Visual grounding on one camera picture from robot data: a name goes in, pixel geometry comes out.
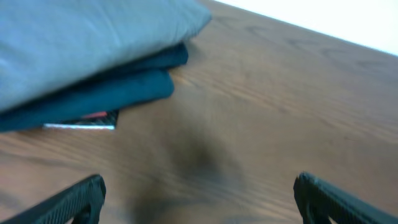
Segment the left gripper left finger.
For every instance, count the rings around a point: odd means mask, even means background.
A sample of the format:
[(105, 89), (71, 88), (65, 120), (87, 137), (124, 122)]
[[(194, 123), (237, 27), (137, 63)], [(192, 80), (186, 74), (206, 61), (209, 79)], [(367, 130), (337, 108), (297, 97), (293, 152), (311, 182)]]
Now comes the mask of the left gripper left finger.
[(98, 224), (105, 197), (104, 179), (91, 175), (2, 224)]

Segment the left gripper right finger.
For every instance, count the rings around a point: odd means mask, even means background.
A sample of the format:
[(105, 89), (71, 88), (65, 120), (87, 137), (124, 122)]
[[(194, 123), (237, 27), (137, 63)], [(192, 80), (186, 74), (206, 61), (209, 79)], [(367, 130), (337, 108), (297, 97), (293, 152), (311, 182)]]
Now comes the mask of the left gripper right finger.
[(397, 217), (302, 172), (294, 182), (294, 199), (304, 224), (395, 224)]

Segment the grey shorts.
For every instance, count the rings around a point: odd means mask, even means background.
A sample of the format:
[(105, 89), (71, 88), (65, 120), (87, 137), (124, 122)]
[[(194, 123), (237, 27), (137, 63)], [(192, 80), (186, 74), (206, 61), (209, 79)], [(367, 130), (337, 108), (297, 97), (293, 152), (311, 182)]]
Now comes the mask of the grey shorts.
[(196, 36), (198, 1), (2, 0), (1, 110)]

